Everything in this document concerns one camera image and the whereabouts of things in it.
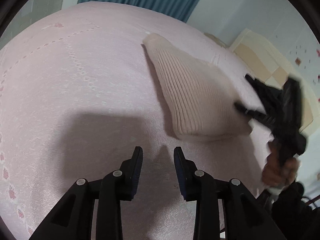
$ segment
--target human hand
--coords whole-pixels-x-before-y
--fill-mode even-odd
[[[262,171],[262,182],[271,187],[277,187],[281,184],[290,185],[297,176],[299,161],[296,158],[290,158],[280,168],[278,146],[274,141],[268,142],[268,146],[271,153],[267,157],[267,164]]]

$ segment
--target bed sheet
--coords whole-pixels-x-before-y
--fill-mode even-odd
[[[158,33],[214,62],[244,103],[261,103],[244,63],[200,31],[129,5],[88,2],[34,23],[0,52],[0,215],[28,239],[79,178],[101,179],[144,151],[137,194],[123,202],[124,239],[192,239],[195,203],[180,195],[173,149],[181,146],[217,179],[240,179],[256,195],[269,130],[210,143],[175,138],[142,40]]]

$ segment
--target pink fabric surface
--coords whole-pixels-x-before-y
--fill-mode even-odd
[[[0,51],[0,215],[17,238],[30,237],[79,178],[101,179],[144,151],[132,202],[122,203],[124,239],[192,239],[195,203],[183,201],[173,164],[187,159],[217,179],[240,179],[256,195],[269,131],[210,143],[176,139],[151,61],[148,33],[215,63],[244,103],[261,103],[245,65],[198,30],[163,14],[89,2],[28,27]]]

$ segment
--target folded knit garment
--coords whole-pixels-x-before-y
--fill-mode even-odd
[[[143,44],[179,139],[213,141],[251,133],[248,119],[233,107],[233,102],[240,100],[238,93],[217,66],[190,56],[155,33]]]

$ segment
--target black sleeve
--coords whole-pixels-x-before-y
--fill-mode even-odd
[[[272,218],[287,240],[304,239],[305,234],[311,231],[312,224],[316,223],[316,228],[320,228],[320,221],[317,218],[320,217],[320,210],[312,210],[301,200],[301,197],[297,183],[293,183],[272,205]],[[310,239],[320,239],[319,233],[312,234],[314,238]]]

